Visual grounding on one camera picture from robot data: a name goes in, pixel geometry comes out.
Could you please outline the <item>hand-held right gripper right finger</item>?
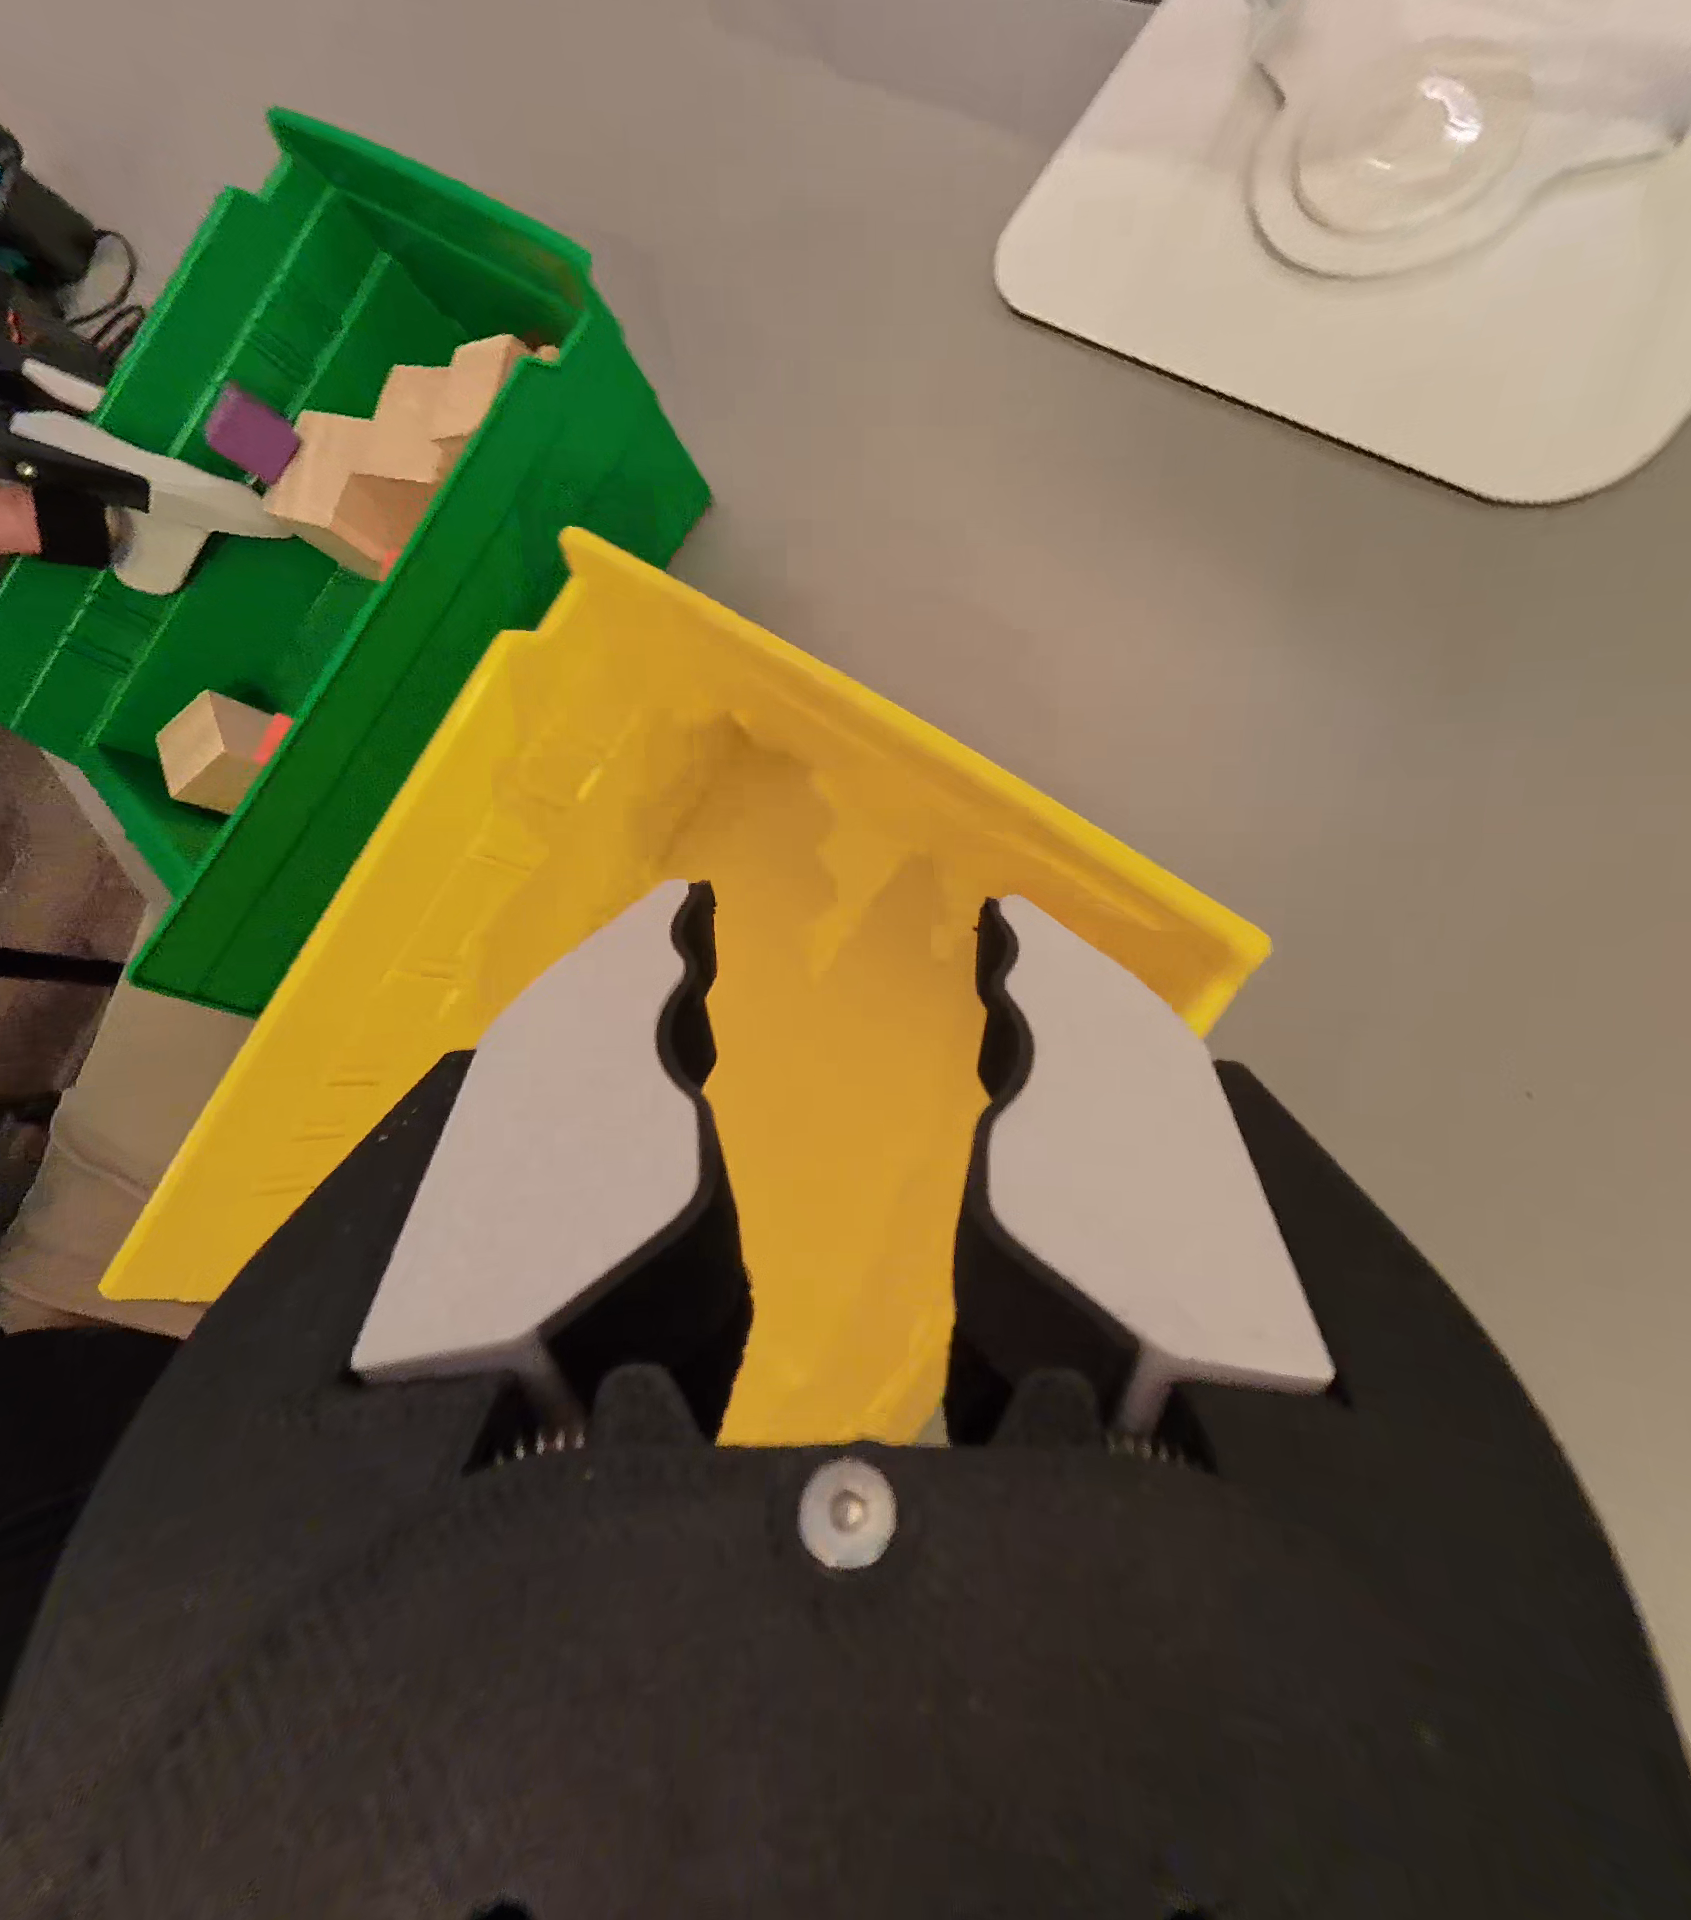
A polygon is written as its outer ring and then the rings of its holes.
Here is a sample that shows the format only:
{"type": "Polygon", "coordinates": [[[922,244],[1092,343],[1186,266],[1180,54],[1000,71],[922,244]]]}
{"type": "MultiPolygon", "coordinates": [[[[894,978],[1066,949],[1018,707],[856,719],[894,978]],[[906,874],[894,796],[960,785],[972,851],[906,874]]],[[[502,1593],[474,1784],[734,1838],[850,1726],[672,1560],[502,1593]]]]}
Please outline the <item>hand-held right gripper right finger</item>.
{"type": "Polygon", "coordinates": [[[1032,1376],[1154,1437],[1188,1384],[1338,1377],[1204,1038],[1032,900],[986,900],[986,1095],[954,1229],[948,1433],[992,1437],[1032,1376]]]}

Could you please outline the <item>green plastic box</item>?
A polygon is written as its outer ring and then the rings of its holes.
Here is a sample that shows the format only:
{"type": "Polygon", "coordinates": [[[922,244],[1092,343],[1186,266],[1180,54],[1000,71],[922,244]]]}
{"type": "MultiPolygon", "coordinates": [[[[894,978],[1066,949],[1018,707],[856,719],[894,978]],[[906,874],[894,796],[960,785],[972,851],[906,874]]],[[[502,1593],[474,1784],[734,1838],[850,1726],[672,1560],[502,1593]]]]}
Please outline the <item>green plastic box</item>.
{"type": "Polygon", "coordinates": [[[516,333],[516,369],[387,581],[299,538],[217,538],[187,588],[19,558],[0,575],[0,723],[73,762],[169,890],[133,983],[255,1018],[500,631],[534,625],[582,528],[666,565],[712,501],[590,276],[542,222],[289,107],[261,190],[227,188],[117,369],[101,426],[233,473],[205,424],[235,382],[349,413],[397,366],[516,333]],[[199,693],[289,712],[231,817],[171,798],[159,732],[199,693]]]}

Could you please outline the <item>clear plastic blister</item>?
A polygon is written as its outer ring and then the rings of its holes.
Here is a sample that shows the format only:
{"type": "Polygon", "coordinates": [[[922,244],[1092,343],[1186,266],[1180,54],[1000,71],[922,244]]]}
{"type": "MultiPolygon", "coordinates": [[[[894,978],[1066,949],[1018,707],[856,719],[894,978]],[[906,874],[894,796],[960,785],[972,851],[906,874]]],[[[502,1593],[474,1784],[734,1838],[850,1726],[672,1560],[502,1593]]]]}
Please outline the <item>clear plastic blister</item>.
{"type": "Polygon", "coordinates": [[[1276,109],[1248,176],[1268,251],[1324,278],[1438,268],[1568,182],[1691,135],[1691,1],[1250,4],[1276,109]]]}

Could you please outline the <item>yellow plastic box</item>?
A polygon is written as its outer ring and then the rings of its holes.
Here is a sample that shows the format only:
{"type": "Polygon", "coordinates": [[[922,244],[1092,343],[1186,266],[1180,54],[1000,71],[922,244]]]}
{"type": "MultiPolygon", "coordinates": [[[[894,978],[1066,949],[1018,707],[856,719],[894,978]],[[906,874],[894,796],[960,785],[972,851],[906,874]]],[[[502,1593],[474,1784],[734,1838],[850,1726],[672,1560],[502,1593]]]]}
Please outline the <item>yellow plastic box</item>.
{"type": "Polygon", "coordinates": [[[101,1292],[203,1307],[446,1054],[658,882],[716,897],[710,1101],[756,1318],[724,1437],[906,1441],[944,1392],[984,900],[1210,1035],[1272,940],[606,539],[496,636],[101,1292]]]}

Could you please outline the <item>beige trouser leg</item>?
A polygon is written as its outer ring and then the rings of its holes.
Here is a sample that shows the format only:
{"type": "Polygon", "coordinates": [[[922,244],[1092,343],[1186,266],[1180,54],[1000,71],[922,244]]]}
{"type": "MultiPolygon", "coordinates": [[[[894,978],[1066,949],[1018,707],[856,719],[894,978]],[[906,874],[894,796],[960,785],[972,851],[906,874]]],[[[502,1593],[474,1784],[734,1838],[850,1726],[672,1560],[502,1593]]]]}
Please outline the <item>beige trouser leg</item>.
{"type": "Polygon", "coordinates": [[[233,1068],[251,1022],[119,986],[0,1237],[0,1331],[187,1340],[205,1303],[115,1301],[101,1281],[233,1068]]]}

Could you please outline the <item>pale single wooden cube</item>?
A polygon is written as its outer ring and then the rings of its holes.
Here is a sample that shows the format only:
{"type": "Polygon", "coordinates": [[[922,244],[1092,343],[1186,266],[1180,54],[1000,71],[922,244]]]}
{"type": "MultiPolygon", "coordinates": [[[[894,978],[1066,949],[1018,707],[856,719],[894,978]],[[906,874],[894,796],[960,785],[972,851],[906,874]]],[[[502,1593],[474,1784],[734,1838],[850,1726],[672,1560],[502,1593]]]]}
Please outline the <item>pale single wooden cube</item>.
{"type": "Polygon", "coordinates": [[[157,735],[171,798],[219,817],[235,816],[273,762],[257,766],[253,752],[275,714],[281,712],[221,690],[201,692],[157,735]]]}

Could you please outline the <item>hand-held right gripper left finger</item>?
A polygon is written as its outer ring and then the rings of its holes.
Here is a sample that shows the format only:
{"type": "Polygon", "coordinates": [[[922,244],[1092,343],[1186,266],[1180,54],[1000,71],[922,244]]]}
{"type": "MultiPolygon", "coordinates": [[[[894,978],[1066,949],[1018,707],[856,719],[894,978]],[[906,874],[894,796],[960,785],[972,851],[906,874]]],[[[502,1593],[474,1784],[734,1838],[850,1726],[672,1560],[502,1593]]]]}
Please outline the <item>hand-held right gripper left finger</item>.
{"type": "Polygon", "coordinates": [[[708,1082],[716,893],[656,884],[474,1046],[351,1370],[506,1377],[546,1427],[658,1370],[714,1441],[754,1325],[708,1082]]]}

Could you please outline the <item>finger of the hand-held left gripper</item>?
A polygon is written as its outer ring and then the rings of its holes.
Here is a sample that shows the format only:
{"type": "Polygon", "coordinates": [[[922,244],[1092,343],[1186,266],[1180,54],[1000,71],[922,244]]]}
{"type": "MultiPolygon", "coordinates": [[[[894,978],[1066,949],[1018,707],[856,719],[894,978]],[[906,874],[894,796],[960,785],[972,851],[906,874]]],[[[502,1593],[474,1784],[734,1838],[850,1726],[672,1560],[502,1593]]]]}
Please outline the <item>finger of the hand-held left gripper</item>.
{"type": "Polygon", "coordinates": [[[187,460],[131,443],[71,411],[17,411],[13,434],[25,454],[59,454],[99,489],[119,480],[121,504],[153,522],[237,538],[291,538],[289,523],[253,487],[187,460]]]}
{"type": "Polygon", "coordinates": [[[135,591],[183,591],[209,548],[207,528],[155,513],[111,516],[111,570],[135,591]]]}

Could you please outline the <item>purple cube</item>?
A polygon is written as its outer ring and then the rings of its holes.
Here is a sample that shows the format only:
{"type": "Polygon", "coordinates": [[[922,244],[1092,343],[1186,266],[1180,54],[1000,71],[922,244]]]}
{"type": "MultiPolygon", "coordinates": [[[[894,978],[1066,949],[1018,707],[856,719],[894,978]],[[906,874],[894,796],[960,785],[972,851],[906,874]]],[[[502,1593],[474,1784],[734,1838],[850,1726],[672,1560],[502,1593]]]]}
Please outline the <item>purple cube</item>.
{"type": "Polygon", "coordinates": [[[217,455],[267,487],[279,486],[303,451],[295,421],[235,382],[221,387],[205,437],[217,455]]]}

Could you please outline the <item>pile of wooden cubes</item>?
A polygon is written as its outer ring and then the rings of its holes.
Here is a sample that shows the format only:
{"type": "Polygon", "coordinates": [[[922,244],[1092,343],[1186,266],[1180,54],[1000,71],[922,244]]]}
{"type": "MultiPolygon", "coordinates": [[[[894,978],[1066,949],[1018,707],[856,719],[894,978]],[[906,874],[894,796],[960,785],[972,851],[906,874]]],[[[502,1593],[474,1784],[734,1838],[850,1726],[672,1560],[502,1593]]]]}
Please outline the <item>pile of wooden cubes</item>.
{"type": "Polygon", "coordinates": [[[369,416],[307,409],[303,451],[265,501],[291,531],[369,578],[365,548],[419,533],[439,494],[520,364],[558,366],[552,342],[498,333],[462,343],[446,364],[399,364],[369,416]]]}

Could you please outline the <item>white board with clear dome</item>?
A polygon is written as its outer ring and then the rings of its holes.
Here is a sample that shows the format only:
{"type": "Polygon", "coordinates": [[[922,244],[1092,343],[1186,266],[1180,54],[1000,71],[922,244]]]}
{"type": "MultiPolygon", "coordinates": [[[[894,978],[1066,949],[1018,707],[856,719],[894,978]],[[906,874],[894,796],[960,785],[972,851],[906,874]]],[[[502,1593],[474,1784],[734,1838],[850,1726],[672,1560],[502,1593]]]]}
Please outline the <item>white board with clear dome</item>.
{"type": "Polygon", "coordinates": [[[1002,300],[1502,506],[1590,498],[1672,443],[1691,418],[1691,135],[1568,182],[1478,251],[1314,276],[1248,204],[1276,109],[1248,8],[1156,5],[1002,230],[1002,300]]]}

